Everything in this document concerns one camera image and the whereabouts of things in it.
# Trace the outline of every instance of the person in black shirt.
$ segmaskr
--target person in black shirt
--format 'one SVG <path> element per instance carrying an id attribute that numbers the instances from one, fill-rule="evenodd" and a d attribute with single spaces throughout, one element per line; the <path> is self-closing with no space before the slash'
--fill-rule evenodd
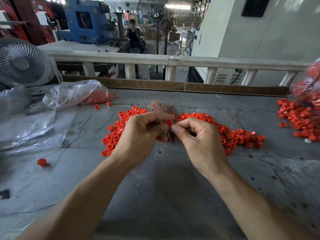
<path id="1" fill-rule="evenodd" d="M 142 32 L 140 29 L 136 28 L 136 22 L 134 19 L 130 20 L 130 28 L 124 34 L 125 38 L 130 39 L 130 48 L 139 49 L 139 54 L 142 54 L 145 48 L 142 46 L 140 42 L 140 36 L 145 36 L 146 34 Z"/>

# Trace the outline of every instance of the white fan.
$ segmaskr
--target white fan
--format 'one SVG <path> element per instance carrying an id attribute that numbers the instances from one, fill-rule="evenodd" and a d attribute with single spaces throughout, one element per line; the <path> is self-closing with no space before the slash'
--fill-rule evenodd
<path id="1" fill-rule="evenodd" d="M 62 83 L 55 61 L 33 44 L 17 38 L 0 39 L 0 81 L 35 87 L 47 84 L 56 74 Z"/>

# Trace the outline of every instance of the hand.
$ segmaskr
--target hand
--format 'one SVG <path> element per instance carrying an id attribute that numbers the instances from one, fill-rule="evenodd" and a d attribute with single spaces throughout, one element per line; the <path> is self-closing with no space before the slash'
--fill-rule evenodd
<path id="1" fill-rule="evenodd" d="M 132 168 L 140 164 L 150 154 L 155 140 L 164 140 L 165 132 L 169 130 L 167 120 L 174 120 L 174 116 L 158 112 L 131 116 L 112 157 L 126 160 Z"/>
<path id="2" fill-rule="evenodd" d="M 196 118 L 187 118 L 171 127 L 182 141 L 196 169 L 206 178 L 229 167 L 217 127 Z"/>

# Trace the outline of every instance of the person's left hand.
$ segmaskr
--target person's left hand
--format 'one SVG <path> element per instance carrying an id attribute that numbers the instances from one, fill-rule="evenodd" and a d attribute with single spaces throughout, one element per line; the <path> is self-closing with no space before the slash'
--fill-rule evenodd
<path id="1" fill-rule="evenodd" d="M 164 140 L 165 132 L 169 130 L 167 120 L 174 120 L 174 116 L 159 112 L 131 116 L 112 157 L 125 160 L 132 168 L 140 164 L 150 154 L 155 140 Z"/>

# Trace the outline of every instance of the blue machine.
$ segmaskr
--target blue machine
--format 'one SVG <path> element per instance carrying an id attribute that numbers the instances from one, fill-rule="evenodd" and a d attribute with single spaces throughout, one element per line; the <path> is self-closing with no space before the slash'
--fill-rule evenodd
<path id="1" fill-rule="evenodd" d="M 66 0 L 64 11 L 68 20 L 68 30 L 61 30 L 63 40 L 79 43 L 101 44 L 109 41 L 110 31 L 114 30 L 106 13 L 109 6 L 93 0 Z"/>

